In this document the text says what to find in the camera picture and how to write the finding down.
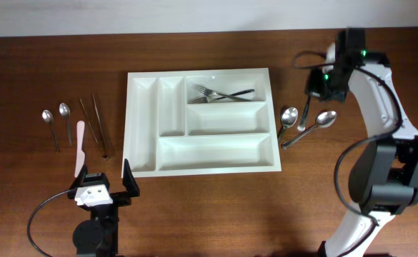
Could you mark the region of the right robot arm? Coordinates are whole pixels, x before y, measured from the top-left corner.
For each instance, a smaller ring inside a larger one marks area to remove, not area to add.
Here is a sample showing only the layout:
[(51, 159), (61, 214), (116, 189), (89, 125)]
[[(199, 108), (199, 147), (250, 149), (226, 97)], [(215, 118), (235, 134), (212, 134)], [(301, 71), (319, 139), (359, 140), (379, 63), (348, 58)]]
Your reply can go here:
[(363, 256), (383, 226), (418, 203), (418, 130), (400, 104), (387, 55), (366, 48), (364, 29), (340, 31), (323, 58), (323, 64), (310, 68), (306, 93), (320, 101), (340, 102), (353, 93), (367, 138), (347, 147), (337, 159), (334, 187), (340, 195), (344, 157), (365, 147), (349, 173), (350, 199), (341, 200), (347, 212), (317, 253)]

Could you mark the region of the metal tweezers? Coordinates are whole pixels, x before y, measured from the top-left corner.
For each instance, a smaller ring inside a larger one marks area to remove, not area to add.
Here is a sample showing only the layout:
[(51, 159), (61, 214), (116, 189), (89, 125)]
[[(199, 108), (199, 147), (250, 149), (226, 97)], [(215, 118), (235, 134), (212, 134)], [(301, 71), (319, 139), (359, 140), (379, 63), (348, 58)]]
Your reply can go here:
[(94, 94), (91, 95), (91, 100), (92, 100), (92, 106), (94, 108), (94, 113), (96, 114), (98, 133), (96, 133), (95, 130), (94, 130), (93, 123), (91, 122), (91, 118), (89, 116), (88, 111), (86, 110), (86, 107), (84, 105), (84, 102), (83, 102), (82, 98), (79, 97), (78, 100), (79, 100), (84, 118), (85, 118), (86, 122), (88, 123), (91, 134), (92, 134), (99, 150), (101, 151), (101, 157), (104, 160), (109, 160), (110, 159), (109, 150), (108, 150), (106, 138), (105, 138), (105, 135), (104, 135), (104, 129), (103, 129), (103, 126), (102, 126), (101, 114), (99, 112), (98, 105), (96, 103), (95, 95)]

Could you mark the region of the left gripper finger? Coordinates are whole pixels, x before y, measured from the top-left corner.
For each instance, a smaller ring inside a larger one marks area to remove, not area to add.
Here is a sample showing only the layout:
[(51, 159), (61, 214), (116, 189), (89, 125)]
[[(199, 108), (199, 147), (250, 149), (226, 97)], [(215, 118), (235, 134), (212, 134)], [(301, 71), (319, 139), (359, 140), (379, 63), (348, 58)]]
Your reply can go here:
[(130, 197), (140, 196), (140, 189), (132, 175), (131, 167), (127, 158), (123, 161), (122, 184)]
[(78, 187), (82, 187), (85, 176), (87, 174), (88, 174), (88, 168), (86, 165), (83, 165), (81, 167), (79, 175), (75, 178), (74, 182), (70, 185), (69, 189), (77, 189)]

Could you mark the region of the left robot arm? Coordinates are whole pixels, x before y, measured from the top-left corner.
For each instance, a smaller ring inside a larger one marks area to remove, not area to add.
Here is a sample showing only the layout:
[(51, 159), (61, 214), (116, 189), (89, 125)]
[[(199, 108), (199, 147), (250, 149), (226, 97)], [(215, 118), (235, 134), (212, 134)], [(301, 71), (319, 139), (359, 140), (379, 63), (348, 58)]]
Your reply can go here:
[(74, 230), (72, 241), (77, 256), (116, 256), (118, 253), (119, 208), (131, 205), (140, 189), (131, 174), (129, 161), (124, 159), (122, 184), (124, 191), (111, 193), (105, 173), (88, 173), (83, 165), (69, 187), (68, 198), (90, 213), (90, 219)]

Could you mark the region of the large spoon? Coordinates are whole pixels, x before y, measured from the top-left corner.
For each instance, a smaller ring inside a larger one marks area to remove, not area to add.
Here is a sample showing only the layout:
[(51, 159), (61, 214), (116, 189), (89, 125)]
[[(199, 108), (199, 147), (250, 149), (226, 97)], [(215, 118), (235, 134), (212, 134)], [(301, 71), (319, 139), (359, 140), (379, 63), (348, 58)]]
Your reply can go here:
[(281, 112), (280, 122), (281, 128), (277, 134), (277, 140), (282, 142), (284, 132), (291, 128), (296, 122), (299, 115), (299, 111), (295, 107), (284, 107)]
[(295, 136), (293, 139), (284, 142), (281, 144), (281, 147), (283, 149), (288, 149), (290, 146), (295, 144), (297, 141), (299, 141), (301, 138), (305, 137), (307, 134), (312, 132), (315, 129), (324, 129), (327, 127), (330, 127), (336, 120), (337, 113), (336, 111), (323, 111), (321, 112), (315, 119), (314, 125), (310, 126), (303, 132), (301, 132), (299, 135)]

